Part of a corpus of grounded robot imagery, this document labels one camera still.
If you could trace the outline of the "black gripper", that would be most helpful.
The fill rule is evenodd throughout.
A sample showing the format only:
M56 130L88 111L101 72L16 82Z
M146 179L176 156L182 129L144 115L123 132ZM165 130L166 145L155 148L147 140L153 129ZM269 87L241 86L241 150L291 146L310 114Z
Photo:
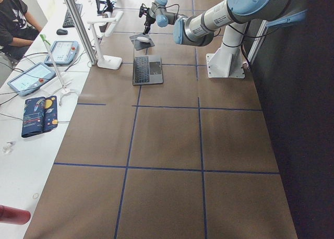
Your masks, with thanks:
M151 25L155 23L156 18L152 9L150 7L147 7L144 3L142 3L142 5L139 8L139 18L143 16L145 16L145 22L144 22L145 29L143 31L143 34L146 35L150 31Z

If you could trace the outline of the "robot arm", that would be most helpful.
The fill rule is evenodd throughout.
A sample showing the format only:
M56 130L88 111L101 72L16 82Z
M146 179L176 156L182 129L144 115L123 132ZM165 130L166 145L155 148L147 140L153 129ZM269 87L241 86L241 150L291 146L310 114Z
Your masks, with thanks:
M150 26L173 25L173 38L176 44L206 46L214 32L232 23L244 24L254 19L269 22L278 21L281 25L290 25L295 16L305 13L307 0L223 0L198 16L187 17L168 12L168 0L155 0L151 7L141 6L139 16L146 16L144 34Z

